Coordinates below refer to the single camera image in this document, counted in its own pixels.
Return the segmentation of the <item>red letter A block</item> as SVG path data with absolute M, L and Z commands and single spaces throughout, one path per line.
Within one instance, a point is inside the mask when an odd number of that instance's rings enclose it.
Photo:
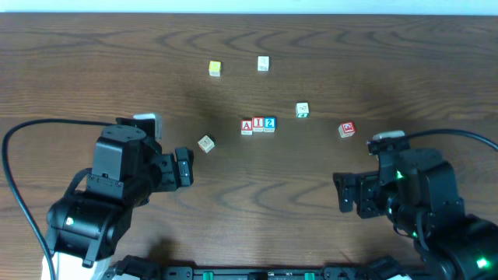
M 242 135 L 253 135 L 252 120 L 242 120 L 240 133 Z

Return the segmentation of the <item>red letter I block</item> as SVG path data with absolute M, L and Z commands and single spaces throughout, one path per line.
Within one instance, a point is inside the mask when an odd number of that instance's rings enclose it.
M 263 117 L 252 118 L 252 131 L 263 132 L 265 127 L 265 119 Z

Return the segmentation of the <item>white green-sided block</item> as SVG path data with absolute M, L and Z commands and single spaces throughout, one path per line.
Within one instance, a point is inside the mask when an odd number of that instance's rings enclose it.
M 296 104 L 296 118 L 307 118 L 310 115 L 310 108 L 308 103 Z

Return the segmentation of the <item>blue number 2 block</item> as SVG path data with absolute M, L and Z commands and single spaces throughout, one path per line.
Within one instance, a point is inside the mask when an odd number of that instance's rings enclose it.
M 275 117 L 265 117 L 264 118 L 264 132 L 272 133 L 276 128 L 276 118 Z

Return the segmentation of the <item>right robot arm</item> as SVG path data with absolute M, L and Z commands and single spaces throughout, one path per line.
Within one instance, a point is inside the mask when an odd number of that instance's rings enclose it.
M 376 171 L 333 175 L 340 211 L 386 216 L 438 279 L 495 279 L 497 226 L 466 214 L 454 168 L 441 152 L 414 149 L 407 137 L 374 138 L 367 146 Z

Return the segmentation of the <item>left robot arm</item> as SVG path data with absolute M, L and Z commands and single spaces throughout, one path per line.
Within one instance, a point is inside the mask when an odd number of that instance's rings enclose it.
M 93 165 L 74 177 L 47 214 L 45 237 L 55 279 L 99 279 L 135 208 L 151 194 L 193 184 L 194 153 L 163 153 L 156 118 L 118 118 L 96 140 Z

